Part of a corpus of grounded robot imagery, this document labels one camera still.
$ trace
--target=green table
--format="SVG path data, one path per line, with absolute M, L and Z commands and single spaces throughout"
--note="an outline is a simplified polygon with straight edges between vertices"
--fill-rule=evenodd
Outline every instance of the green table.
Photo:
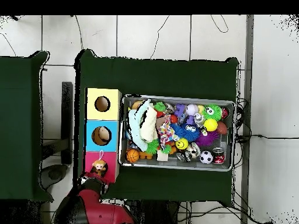
M 75 135 L 79 136 L 78 174 L 82 173 L 84 147 L 85 88 L 118 89 L 122 94 L 188 97 L 199 99 L 236 99 L 238 61 L 141 60 L 98 58 L 82 50 L 75 63 Z M 132 200 L 221 201 L 231 205 L 232 171 L 194 171 L 121 167 L 107 198 Z

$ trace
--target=basketball toy ball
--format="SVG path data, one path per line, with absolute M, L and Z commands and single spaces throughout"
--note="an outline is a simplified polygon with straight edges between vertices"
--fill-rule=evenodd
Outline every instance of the basketball toy ball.
M 207 131 L 215 131 L 218 127 L 217 121 L 213 118 L 205 120 L 203 126 L 207 128 Z
M 218 122 L 217 132 L 221 135 L 227 134 L 227 126 L 221 121 Z
M 130 149 L 127 152 L 127 161 L 135 163 L 139 159 L 139 152 L 136 149 Z

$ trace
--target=toy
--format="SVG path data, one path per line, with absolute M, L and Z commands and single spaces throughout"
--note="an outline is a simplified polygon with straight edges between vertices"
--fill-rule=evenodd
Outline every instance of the toy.
M 139 151 L 139 159 L 148 159 L 148 160 L 151 160 L 152 159 L 152 154 L 150 153 L 147 153 L 147 152 L 142 152 L 142 151 Z
M 217 131 L 206 131 L 203 127 L 200 131 L 199 137 L 195 140 L 195 143 L 198 146 L 209 146 L 217 138 L 219 138 Z
M 127 152 L 127 161 L 135 163 L 139 159 L 139 152 L 136 149 L 130 149 Z
M 147 110 L 150 104 L 150 99 L 140 103 L 138 109 L 132 109 L 128 112 L 127 117 L 127 130 L 129 138 L 141 149 L 141 151 L 147 150 L 147 143 L 140 137 L 140 124 L 141 117 Z
M 203 125 L 207 128 L 207 131 L 215 131 L 218 127 L 216 120 L 213 118 L 205 120 Z
M 91 173 L 96 173 L 100 177 L 104 177 L 106 172 L 108 171 L 108 164 L 102 160 L 104 155 L 104 151 L 100 151 L 100 158 L 92 163 Z
M 186 123 L 189 124 L 189 125 L 195 125 L 195 123 L 194 123 L 194 117 L 189 115 L 187 117 Z
M 171 127 L 175 130 L 175 134 L 179 138 L 186 138 L 188 142 L 193 142 L 199 137 L 199 130 L 188 124 L 183 124 L 178 126 L 176 124 L 171 124 Z
M 227 134 L 227 126 L 221 121 L 218 122 L 217 132 L 221 135 Z
M 213 149 L 213 163 L 214 164 L 223 164 L 225 160 L 223 148 L 214 148 Z
M 135 101 L 135 102 L 133 103 L 131 109 L 137 109 L 141 102 L 142 102 L 142 100 L 137 100 L 137 101 Z
M 163 104 L 163 102 L 157 102 L 157 103 L 155 104 L 155 106 L 154 106 L 154 109 L 155 109 L 156 111 L 161 111 L 161 112 L 163 112 L 163 111 L 165 111 L 166 107 L 165 107 L 165 105 Z
M 175 112 L 175 109 L 169 104 L 164 103 L 166 109 L 163 111 L 164 114 L 173 114 Z
M 91 138 L 97 145 L 107 145 L 111 140 L 111 131 L 106 127 L 96 127 Z
M 152 142 L 149 142 L 147 145 L 148 146 L 147 146 L 146 152 L 154 155 L 154 154 L 156 154 L 157 148 L 159 147 L 159 140 L 155 139 Z
M 209 120 L 209 119 L 214 119 L 216 121 L 221 120 L 221 113 L 222 110 L 218 105 L 208 105 L 206 109 L 202 112 L 202 115 L 204 115 L 204 118 Z
M 175 116 L 174 114 L 171 114 L 171 123 L 174 124 L 174 123 L 177 123 L 178 122 L 178 117 Z
M 203 125 L 204 121 L 205 118 L 203 117 L 202 114 L 200 113 L 194 114 L 194 123 L 198 128 L 200 128 Z
M 189 116 L 194 116 L 194 114 L 199 112 L 199 107 L 195 104 L 189 104 L 186 108 L 186 114 Z
M 167 162 L 168 154 L 163 153 L 161 150 L 157 151 L 157 161 L 158 162 Z
M 195 159 L 200 155 L 200 148 L 195 142 L 192 142 L 188 147 L 182 152 L 177 153 L 176 156 L 182 162 L 190 162 L 191 159 Z
M 202 151 L 199 160 L 204 164 L 210 164 L 213 161 L 213 156 L 209 151 Z
M 173 153 L 176 152 L 176 146 L 175 146 L 175 142 L 171 141 L 171 142 L 167 142 L 166 145 L 169 144 L 171 146 L 171 151 L 170 151 L 170 155 L 172 155 Z
M 204 106 L 203 105 L 198 105 L 199 108 L 199 114 L 202 114 L 204 111 Z
M 179 139 L 171 125 L 171 116 L 169 114 L 165 115 L 165 123 L 163 123 L 158 129 L 162 149 L 165 148 L 165 143 Z
M 229 113 L 229 111 L 226 108 L 224 108 L 224 107 L 221 108 L 221 118 L 222 119 L 227 118 L 229 116 L 229 114 L 230 113 Z
M 157 112 L 151 106 L 148 106 L 140 126 L 140 137 L 145 142 L 152 142 L 152 140 L 154 140 L 154 134 L 157 134 L 156 120 Z
M 175 146 L 178 149 L 186 149 L 188 147 L 188 141 L 186 138 L 181 138 L 180 140 L 175 142 Z

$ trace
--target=orange ball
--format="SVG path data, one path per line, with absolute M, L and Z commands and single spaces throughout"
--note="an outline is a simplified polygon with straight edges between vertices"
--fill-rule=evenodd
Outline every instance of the orange ball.
M 127 152 L 127 161 L 134 163 L 139 159 L 139 152 L 136 149 L 130 149 Z

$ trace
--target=purple fuzzy ball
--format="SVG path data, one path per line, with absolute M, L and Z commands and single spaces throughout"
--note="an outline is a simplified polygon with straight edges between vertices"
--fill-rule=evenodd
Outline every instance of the purple fuzzy ball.
M 195 140 L 195 143 L 198 146 L 209 146 L 213 143 L 213 140 L 219 138 L 219 133 L 217 131 L 207 131 L 207 135 L 204 136 L 202 132 L 200 132 L 199 137 Z

